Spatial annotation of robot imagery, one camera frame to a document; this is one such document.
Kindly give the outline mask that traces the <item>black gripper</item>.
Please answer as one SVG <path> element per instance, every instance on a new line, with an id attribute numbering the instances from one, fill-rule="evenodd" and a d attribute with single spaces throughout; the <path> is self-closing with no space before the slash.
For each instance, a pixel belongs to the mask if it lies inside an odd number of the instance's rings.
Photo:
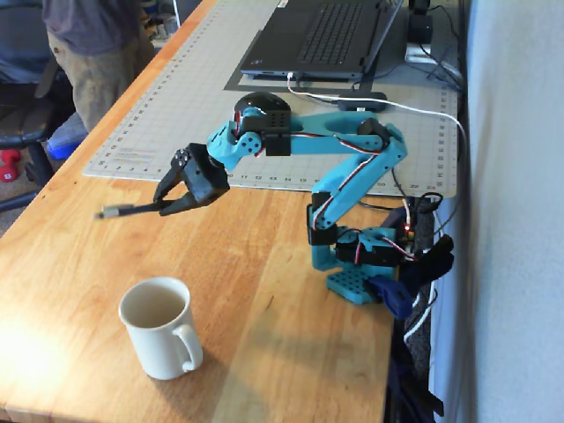
<path id="1" fill-rule="evenodd" d="M 176 152 L 170 169 L 158 183 L 153 202 L 160 203 L 160 216 L 168 216 L 209 205 L 230 189 L 225 167 L 202 144 L 191 143 Z M 174 200 L 165 196 L 181 182 L 187 192 Z"/>

